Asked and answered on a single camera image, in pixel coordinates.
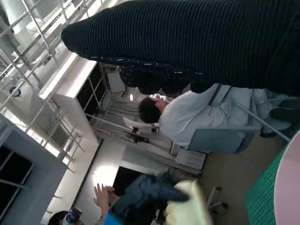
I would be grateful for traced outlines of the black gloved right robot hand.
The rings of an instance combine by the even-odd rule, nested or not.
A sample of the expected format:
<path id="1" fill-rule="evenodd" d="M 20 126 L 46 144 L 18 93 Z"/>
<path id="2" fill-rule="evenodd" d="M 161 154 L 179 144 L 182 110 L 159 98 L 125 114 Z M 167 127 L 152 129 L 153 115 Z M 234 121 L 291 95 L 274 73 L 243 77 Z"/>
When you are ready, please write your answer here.
<path id="1" fill-rule="evenodd" d="M 120 67 L 143 94 L 220 83 L 300 94 L 297 0 L 134 0 L 65 27 L 80 57 Z"/>

